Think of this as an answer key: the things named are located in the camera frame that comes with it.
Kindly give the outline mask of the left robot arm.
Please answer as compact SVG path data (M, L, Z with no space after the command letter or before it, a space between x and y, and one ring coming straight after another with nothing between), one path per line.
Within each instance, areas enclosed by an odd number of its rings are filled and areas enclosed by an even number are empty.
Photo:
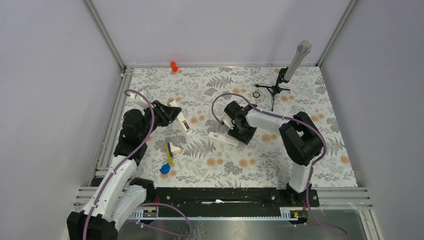
M82 210L72 211L66 220L71 240L116 240L138 205L154 202L151 180L134 178L124 196L120 194L146 153L150 134L157 127L172 124L181 112L181 107L155 100L144 103L143 110L130 109L123 115L118 143L105 177Z

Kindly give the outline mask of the white remote control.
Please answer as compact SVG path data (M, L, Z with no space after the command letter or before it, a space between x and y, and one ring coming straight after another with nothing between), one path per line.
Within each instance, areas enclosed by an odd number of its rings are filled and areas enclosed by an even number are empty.
M175 100L172 100L172 101L168 102L167 105L170 106L170 107L179 107L179 105L177 104L177 102ZM189 124L188 124L188 122L187 122L187 120L186 120L186 118L185 118L185 116L183 114L183 111L181 111L178 114L177 120L180 123L180 125L181 125L181 127L183 129L183 132L186 135L190 135L193 132L193 130L189 126Z

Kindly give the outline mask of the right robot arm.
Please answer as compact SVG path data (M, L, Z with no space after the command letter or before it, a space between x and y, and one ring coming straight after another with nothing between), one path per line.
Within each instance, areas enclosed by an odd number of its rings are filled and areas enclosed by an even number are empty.
M288 157L293 161L287 184L287 201L293 206L301 205L310 187L313 159L327 150L325 141L309 115L303 111L292 117L259 111L255 105L240 106L230 102L224 109L223 122L229 127L228 134L247 145L257 129L279 134Z

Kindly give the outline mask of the white remote battery cover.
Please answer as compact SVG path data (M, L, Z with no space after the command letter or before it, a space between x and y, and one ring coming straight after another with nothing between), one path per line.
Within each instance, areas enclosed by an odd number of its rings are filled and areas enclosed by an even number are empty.
M237 146L239 145L239 141L238 141L238 140L233 139L233 138L228 137L228 136L224 136L224 135L221 135L221 134L215 133L215 132L210 132L210 133L208 134L208 137L209 137L209 138L212 138L212 139L214 139L214 140L221 141L221 142L223 142L223 143L230 144L230 145L235 146L235 147L237 147Z

